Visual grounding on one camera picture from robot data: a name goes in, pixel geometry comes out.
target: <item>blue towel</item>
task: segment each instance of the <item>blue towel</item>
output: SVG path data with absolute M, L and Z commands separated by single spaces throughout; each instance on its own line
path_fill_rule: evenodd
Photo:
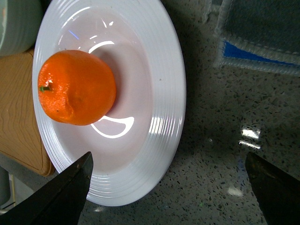
M 300 0 L 223 0 L 215 66 L 300 75 Z

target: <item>speckled countertop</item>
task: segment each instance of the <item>speckled countertop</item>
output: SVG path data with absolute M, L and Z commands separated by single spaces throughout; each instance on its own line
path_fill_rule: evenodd
M 79 224 L 266 224 L 249 183 L 246 154 L 253 151 L 300 180 L 300 78 L 213 68 L 218 15 L 202 23 L 204 0 L 162 2 L 178 33 L 187 76 L 177 153 L 144 198 L 112 208 L 86 202 Z M 243 136 L 245 128 L 259 131 L 259 139 Z M 56 175 L 40 177 L 4 156 L 0 165 L 34 190 Z

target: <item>white plate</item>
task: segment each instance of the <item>white plate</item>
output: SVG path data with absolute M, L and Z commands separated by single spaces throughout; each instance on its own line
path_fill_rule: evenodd
M 42 110 L 38 72 L 63 49 L 90 52 L 112 68 L 117 99 L 101 121 L 72 126 Z M 32 87 L 38 128 L 57 171 L 92 152 L 88 200 L 129 204 L 161 180 L 180 140 L 186 80 L 180 44 L 160 1 L 53 0 L 37 38 Z

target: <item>orange fruit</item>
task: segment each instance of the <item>orange fruit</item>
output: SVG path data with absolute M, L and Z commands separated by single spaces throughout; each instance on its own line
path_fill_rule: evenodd
M 88 125 L 113 106 L 114 76 L 109 66 L 92 54 L 79 50 L 57 52 L 38 74 L 38 98 L 51 119 Z

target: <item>wooden cutting board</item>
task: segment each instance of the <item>wooden cutting board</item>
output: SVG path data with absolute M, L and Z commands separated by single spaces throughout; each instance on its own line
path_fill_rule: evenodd
M 54 172 L 41 141 L 32 98 L 33 50 L 0 58 L 0 153 L 32 171 Z

